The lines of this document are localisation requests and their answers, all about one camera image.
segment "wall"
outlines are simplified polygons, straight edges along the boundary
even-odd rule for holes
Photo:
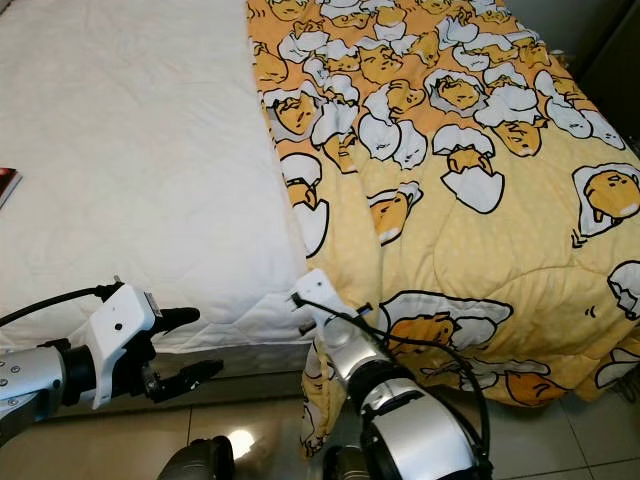
[[[550,49],[575,55],[570,70],[580,75],[604,43],[628,0],[505,0],[513,14],[536,30]]]
[[[580,88],[619,133],[640,147],[640,96],[634,95],[640,78],[640,61],[634,53],[637,45],[640,45],[640,0],[634,2],[616,34],[591,63]]]

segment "black wire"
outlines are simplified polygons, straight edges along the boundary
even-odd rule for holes
[[[83,288],[82,290],[63,293],[62,295],[58,295],[56,297],[51,297],[46,300],[42,300],[40,302],[34,303],[33,305],[29,305],[28,307],[24,307],[16,312],[10,313],[9,315],[5,315],[4,317],[0,318],[0,327],[4,327],[5,325],[13,322],[14,320],[17,320],[18,318],[24,317],[25,315],[29,315],[30,313],[33,313],[33,312],[37,312],[38,310],[42,310],[43,308],[50,307],[51,305],[66,302],[74,298],[86,297],[87,295],[95,295],[96,291],[97,291],[96,287]]]
[[[346,313],[338,312],[336,310],[333,310],[332,308],[325,307],[324,305],[321,305],[319,303],[312,302],[311,300],[305,300],[304,298],[300,297],[300,295],[298,294],[294,294],[292,296],[292,299],[298,306],[309,305],[311,307],[327,312],[333,315],[334,317],[342,318],[343,320],[359,327],[360,329],[364,330],[370,335],[381,335],[383,336],[383,339],[386,342],[388,342],[389,340],[393,340],[393,341],[404,343],[407,345],[435,347],[446,352],[451,358],[453,358],[456,361],[458,365],[460,365],[460,368],[462,368],[462,371],[466,375],[467,379],[469,380],[469,382],[471,382],[475,400],[480,410],[481,435],[478,435],[478,432],[475,430],[475,428],[473,428],[470,422],[467,422],[465,427],[471,427],[471,429],[473,429],[475,435],[471,434],[472,438],[475,437],[475,438],[481,439],[481,447],[482,447],[483,453],[488,457],[489,448],[491,445],[491,431],[489,427],[489,411],[487,409],[487,401],[484,398],[484,394],[482,393],[482,389],[480,388],[478,379],[471,371],[471,368],[469,367],[468,362],[464,358],[462,358],[460,355],[458,355],[453,349],[445,345],[441,345],[436,342],[430,342],[427,340],[415,340],[411,338],[397,337],[395,335],[392,335],[390,332],[384,332],[382,330],[378,330],[377,328],[369,326],[362,318],[354,318],[350,315],[347,315]]]

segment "tile floor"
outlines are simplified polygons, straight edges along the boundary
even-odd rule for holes
[[[469,397],[451,398],[477,421]],[[607,393],[590,405],[570,397],[542,411],[490,411],[496,480],[640,479],[640,404]],[[307,465],[298,455],[299,414],[299,399],[283,399],[53,421],[0,449],[0,478],[153,480],[190,440],[243,429],[255,444],[237,462],[237,479],[319,480],[320,459]],[[347,410],[330,443],[354,443],[357,432]]]

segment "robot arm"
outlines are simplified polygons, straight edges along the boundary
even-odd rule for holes
[[[149,293],[117,282],[115,291],[91,315],[86,345],[70,348],[67,339],[0,355],[0,447],[60,405],[91,401],[100,408],[113,397],[144,393],[155,402],[182,395],[222,369],[204,361],[161,379],[149,362],[151,338],[196,321],[195,308],[159,310]]]
[[[340,300],[324,272],[314,270],[302,277],[292,300],[297,307],[309,301],[328,307],[307,308],[324,352],[363,419],[360,446],[371,478],[477,478],[470,439],[449,409],[420,387],[375,337],[327,314],[333,310],[358,317]]]

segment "blanket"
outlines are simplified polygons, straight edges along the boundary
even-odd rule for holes
[[[454,348],[512,405],[596,398],[640,361],[640,162],[501,1],[248,6],[308,266],[347,304]],[[471,388],[443,352],[389,348]],[[307,454],[344,400],[334,375],[314,343]]]

